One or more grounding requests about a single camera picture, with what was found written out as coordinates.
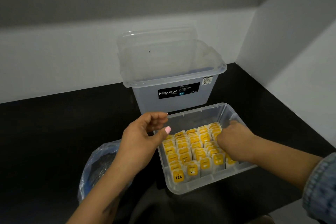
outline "clear plastic container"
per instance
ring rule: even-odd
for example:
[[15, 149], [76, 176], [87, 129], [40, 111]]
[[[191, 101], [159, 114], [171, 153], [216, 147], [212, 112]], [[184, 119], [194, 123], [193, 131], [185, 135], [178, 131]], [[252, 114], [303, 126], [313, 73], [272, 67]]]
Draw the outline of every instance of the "clear plastic container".
[[[237, 120], [238, 122], [244, 124], [233, 108], [226, 103], [209, 105], [187, 112], [172, 114], [168, 116], [168, 119], [169, 120], [165, 126], [171, 127], [171, 134], [177, 133], [181, 130], [197, 128], [216, 121], [221, 124], [222, 128], [226, 128], [231, 120]], [[173, 181], [162, 144], [158, 147], [158, 150], [167, 187], [174, 194], [184, 194], [196, 188], [256, 167], [256, 165], [248, 162], [239, 162], [237, 165], [228, 169], [224, 169], [216, 173], [209, 173], [208, 175], [202, 175], [201, 178], [192, 181], [176, 183]]]
[[203, 105], [226, 71], [220, 54], [191, 26], [130, 31], [117, 45], [123, 83], [132, 87], [141, 113]]

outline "pink fingernail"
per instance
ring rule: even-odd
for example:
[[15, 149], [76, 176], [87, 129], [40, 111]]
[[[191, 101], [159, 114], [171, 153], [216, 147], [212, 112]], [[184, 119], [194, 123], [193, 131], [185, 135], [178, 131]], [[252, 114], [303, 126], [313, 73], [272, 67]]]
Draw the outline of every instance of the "pink fingernail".
[[167, 134], [169, 134], [170, 131], [171, 131], [171, 128], [168, 126], [168, 127], [165, 128], [165, 131], [166, 131]]

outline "storage box lid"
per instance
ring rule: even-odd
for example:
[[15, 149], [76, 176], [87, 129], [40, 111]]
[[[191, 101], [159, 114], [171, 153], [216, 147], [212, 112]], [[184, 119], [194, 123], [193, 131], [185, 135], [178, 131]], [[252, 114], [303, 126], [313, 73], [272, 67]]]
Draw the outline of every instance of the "storage box lid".
[[117, 39], [120, 74], [129, 88], [160, 85], [226, 71], [220, 54], [192, 26], [129, 31]]

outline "black countertop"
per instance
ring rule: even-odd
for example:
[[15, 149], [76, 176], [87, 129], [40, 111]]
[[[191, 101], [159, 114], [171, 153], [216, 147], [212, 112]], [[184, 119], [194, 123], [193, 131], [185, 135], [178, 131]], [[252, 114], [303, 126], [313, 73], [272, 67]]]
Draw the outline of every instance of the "black countertop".
[[[221, 102], [230, 104], [261, 137], [319, 156], [335, 151], [234, 63], [219, 75], [206, 105]], [[132, 89], [122, 83], [0, 104], [0, 223], [65, 223], [78, 205], [78, 183], [91, 152], [120, 139], [138, 116]], [[157, 152], [125, 195], [128, 209], [121, 217], [129, 217], [155, 181], [165, 188]], [[207, 195], [207, 204], [217, 209], [214, 218], [224, 218], [224, 223], [244, 223], [301, 197], [294, 186], [259, 167], [185, 195], [167, 194], [175, 205]], [[152, 206], [146, 216], [159, 213], [158, 207]], [[181, 215], [174, 206], [169, 210]]]

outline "plastic bag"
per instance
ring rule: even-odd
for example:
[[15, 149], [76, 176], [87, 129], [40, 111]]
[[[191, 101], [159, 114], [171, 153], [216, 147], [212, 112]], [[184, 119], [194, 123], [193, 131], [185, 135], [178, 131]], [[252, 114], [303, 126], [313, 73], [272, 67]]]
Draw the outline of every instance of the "plastic bag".
[[120, 141], [104, 143], [92, 152], [90, 158], [86, 162], [78, 189], [78, 201], [81, 202], [90, 190], [96, 185], [100, 178], [105, 174], [106, 170], [113, 162]]

